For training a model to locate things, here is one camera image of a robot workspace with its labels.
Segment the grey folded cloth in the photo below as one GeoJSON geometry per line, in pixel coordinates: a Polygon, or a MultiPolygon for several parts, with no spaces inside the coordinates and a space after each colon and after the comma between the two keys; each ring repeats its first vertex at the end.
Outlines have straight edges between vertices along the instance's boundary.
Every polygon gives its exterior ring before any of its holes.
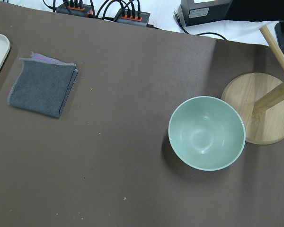
{"type": "Polygon", "coordinates": [[[21,58],[21,72],[8,95],[8,104],[59,118],[78,74],[76,64],[32,53],[21,58]]]}

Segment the green bowl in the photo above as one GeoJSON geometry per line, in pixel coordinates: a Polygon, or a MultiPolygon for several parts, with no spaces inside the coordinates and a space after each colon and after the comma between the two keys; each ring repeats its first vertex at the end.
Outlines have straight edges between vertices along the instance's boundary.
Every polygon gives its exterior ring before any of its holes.
{"type": "Polygon", "coordinates": [[[216,97],[198,96],[174,110],[168,137],[184,163],[198,170],[216,171],[240,157],[246,131],[242,118],[230,104],[216,97]]]}

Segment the left black orange usb hub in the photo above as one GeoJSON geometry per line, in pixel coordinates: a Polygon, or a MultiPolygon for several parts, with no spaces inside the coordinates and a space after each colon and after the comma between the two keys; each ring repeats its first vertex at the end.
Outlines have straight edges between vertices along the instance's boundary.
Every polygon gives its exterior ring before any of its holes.
{"type": "Polygon", "coordinates": [[[56,12],[78,17],[95,17],[93,7],[91,5],[84,4],[82,0],[64,0],[63,4],[56,8],[56,12]]]}

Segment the wooden cup tree stand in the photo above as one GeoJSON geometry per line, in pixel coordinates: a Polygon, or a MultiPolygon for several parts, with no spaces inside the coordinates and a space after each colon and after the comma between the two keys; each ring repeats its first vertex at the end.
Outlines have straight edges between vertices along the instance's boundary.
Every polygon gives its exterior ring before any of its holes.
{"type": "MultiPolygon", "coordinates": [[[[260,32],[284,70],[284,54],[267,26],[260,32]]],[[[284,139],[284,81],[265,73],[247,73],[226,86],[222,100],[242,118],[247,142],[268,145],[284,139]]]]}

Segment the black orange usb hub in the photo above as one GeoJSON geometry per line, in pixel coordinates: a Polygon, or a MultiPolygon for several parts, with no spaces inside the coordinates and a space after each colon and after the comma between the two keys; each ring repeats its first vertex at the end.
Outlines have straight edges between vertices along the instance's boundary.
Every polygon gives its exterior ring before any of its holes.
{"type": "Polygon", "coordinates": [[[93,7],[91,5],[84,4],[82,0],[64,0],[63,4],[56,8],[56,12],[78,17],[95,17],[93,7]]]}
{"type": "Polygon", "coordinates": [[[143,12],[141,10],[139,0],[137,0],[137,9],[135,9],[133,0],[130,0],[119,9],[113,19],[113,22],[146,27],[148,25],[150,15],[151,14],[149,12],[143,12]]]}

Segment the black power box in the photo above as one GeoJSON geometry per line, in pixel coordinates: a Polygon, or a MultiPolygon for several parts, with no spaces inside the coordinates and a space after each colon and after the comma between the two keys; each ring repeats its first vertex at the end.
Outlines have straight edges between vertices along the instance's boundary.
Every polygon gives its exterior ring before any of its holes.
{"type": "Polygon", "coordinates": [[[194,26],[225,20],[232,0],[181,0],[174,11],[178,23],[194,26]]]}

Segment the right black orange usb hub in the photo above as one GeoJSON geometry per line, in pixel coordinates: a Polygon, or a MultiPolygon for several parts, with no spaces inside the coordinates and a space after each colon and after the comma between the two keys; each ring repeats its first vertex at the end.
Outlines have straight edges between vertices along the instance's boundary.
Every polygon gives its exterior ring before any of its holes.
{"type": "Polygon", "coordinates": [[[141,10],[139,0],[137,0],[137,9],[135,9],[133,0],[130,0],[119,9],[113,19],[113,22],[146,27],[148,25],[150,15],[151,14],[149,12],[143,12],[141,10]]]}

